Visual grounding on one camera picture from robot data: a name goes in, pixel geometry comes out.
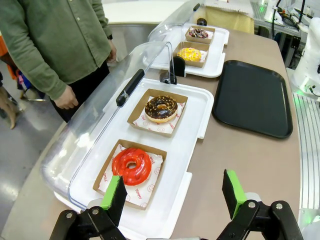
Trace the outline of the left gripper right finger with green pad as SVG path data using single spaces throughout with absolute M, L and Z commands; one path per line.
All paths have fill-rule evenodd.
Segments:
M 259 232 L 266 240 L 303 239 L 290 205 L 278 200 L 268 206 L 247 197 L 234 170 L 224 170 L 222 192 L 231 221 L 219 240 L 245 240 L 250 232 Z

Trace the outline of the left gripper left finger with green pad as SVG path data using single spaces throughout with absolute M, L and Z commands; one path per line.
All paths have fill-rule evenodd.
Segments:
M 51 240 L 124 240 L 118 226 L 127 197 L 122 176 L 115 175 L 99 206 L 87 208 L 81 213 L 64 210 L 58 216 Z

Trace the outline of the person right hand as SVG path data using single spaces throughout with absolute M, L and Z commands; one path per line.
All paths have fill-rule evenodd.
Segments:
M 66 86 L 60 97 L 54 100 L 54 103 L 60 109 L 73 109 L 79 105 L 76 95 L 70 86 Z

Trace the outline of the person left hand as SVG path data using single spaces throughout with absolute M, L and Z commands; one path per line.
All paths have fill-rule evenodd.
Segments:
M 108 40 L 109 46 L 110 46 L 110 53 L 109 56 L 107 58 L 107 62 L 108 63 L 113 63 L 116 61 L 117 58 L 117 49 L 115 47 L 115 45 L 113 44 L 112 40 Z

